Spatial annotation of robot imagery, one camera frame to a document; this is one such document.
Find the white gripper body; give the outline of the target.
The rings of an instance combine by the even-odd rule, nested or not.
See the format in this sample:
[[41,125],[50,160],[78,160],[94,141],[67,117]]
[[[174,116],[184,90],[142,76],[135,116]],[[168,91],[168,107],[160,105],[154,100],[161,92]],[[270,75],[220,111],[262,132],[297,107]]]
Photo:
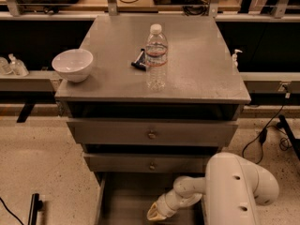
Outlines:
[[162,218],[172,217],[181,207],[183,197],[177,194],[174,190],[162,194],[157,199],[157,213]]

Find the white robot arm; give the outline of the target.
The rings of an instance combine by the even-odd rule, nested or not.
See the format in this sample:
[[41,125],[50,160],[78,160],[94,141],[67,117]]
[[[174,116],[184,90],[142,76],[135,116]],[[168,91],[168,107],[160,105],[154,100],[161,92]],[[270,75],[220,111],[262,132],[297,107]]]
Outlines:
[[205,225],[261,225],[256,206],[269,205],[278,195],[273,174],[235,154],[221,152],[209,159],[204,177],[176,178],[172,189],[151,205],[147,219],[164,220],[202,201]]

